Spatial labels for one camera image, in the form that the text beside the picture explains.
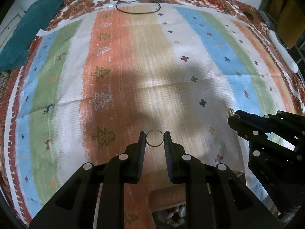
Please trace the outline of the brown cardboard jewelry box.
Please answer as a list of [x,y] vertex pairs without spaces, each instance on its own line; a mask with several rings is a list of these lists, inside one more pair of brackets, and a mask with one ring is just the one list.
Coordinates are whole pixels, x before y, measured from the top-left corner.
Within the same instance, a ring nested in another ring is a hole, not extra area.
[[171,187],[154,190],[149,193],[149,222],[150,228],[156,228],[153,213],[166,210],[186,203],[185,184],[173,185]]

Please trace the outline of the striped colourful bed cover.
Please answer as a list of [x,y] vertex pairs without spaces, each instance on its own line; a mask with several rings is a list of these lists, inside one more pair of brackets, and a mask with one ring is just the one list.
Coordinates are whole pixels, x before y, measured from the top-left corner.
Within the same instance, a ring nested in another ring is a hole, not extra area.
[[162,136],[226,164],[274,215],[227,124],[237,110],[304,114],[304,84],[256,9],[236,0],[64,0],[26,63],[6,71],[1,197],[28,228],[84,163],[107,163],[146,133],[141,181],[125,186],[126,228],[150,228],[149,193],[173,186]]

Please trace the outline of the teal towel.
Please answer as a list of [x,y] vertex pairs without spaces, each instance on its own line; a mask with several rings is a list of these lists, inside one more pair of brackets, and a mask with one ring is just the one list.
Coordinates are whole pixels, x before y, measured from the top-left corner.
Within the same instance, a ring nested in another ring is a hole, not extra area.
[[37,0],[26,11],[1,51],[1,72],[26,63],[29,48],[39,30],[45,30],[64,0]]

